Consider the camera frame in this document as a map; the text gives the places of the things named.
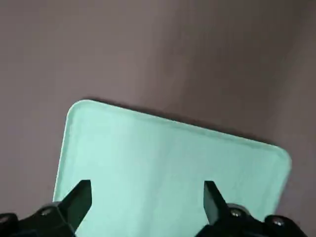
mauve backdrop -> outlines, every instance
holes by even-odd
[[[99,100],[285,148],[278,213],[316,235],[316,4],[2,0],[0,212],[52,199],[68,108]]]

metal bolt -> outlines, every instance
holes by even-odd
[[[2,216],[0,218],[0,223],[3,224],[4,222],[7,222],[9,220],[9,217],[8,216]]]
[[[279,218],[279,217],[274,217],[272,219],[273,224],[277,225],[277,226],[283,226],[284,225],[284,221]]]
[[[46,216],[48,215],[50,212],[52,212],[52,209],[51,208],[47,208],[47,209],[44,209],[40,214],[42,216]]]
[[[240,210],[236,209],[236,208],[232,208],[232,209],[231,209],[231,214],[232,214],[232,216],[234,216],[234,217],[239,217],[239,216],[242,215],[242,212],[241,212]]]

